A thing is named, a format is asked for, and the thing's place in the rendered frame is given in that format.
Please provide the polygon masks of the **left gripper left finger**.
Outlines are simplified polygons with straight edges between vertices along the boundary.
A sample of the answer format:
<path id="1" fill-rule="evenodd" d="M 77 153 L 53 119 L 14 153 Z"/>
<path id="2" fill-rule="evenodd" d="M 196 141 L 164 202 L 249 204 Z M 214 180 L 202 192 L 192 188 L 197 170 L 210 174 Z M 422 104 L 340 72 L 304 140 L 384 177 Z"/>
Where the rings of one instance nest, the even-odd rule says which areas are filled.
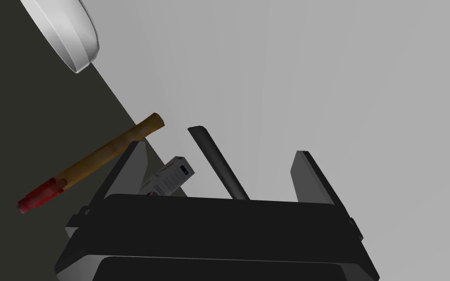
<path id="1" fill-rule="evenodd" d="M 114 194 L 138 194 L 146 169 L 146 142 L 130 143 L 93 196 L 89 207 Z"/>

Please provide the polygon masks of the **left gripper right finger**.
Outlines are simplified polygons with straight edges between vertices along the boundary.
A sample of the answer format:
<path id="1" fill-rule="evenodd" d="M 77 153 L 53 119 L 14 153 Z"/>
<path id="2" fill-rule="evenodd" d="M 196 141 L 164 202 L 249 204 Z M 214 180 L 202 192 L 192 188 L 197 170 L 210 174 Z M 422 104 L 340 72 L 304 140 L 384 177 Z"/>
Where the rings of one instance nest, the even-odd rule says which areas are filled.
<path id="1" fill-rule="evenodd" d="M 331 204 L 346 213 L 343 203 L 308 151 L 297 150 L 290 174 L 298 202 Z"/>

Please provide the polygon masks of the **white printed box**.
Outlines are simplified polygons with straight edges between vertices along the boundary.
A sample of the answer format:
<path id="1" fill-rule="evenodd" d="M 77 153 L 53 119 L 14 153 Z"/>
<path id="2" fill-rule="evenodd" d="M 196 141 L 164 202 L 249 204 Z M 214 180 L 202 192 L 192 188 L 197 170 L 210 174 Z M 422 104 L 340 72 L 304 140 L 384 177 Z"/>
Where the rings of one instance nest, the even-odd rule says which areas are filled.
<path id="1" fill-rule="evenodd" d="M 174 157 L 141 185 L 138 194 L 170 196 L 194 174 L 184 157 Z"/>

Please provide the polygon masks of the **white bowl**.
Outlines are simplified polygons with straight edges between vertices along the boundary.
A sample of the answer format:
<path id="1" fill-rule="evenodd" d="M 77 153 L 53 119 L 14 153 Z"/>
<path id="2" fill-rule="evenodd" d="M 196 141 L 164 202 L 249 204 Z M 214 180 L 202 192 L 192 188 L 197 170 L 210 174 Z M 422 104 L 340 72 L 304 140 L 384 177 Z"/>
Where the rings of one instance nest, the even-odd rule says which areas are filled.
<path id="1" fill-rule="evenodd" d="M 62 61 L 79 73 L 99 52 L 96 27 L 82 0 L 20 0 Z"/>

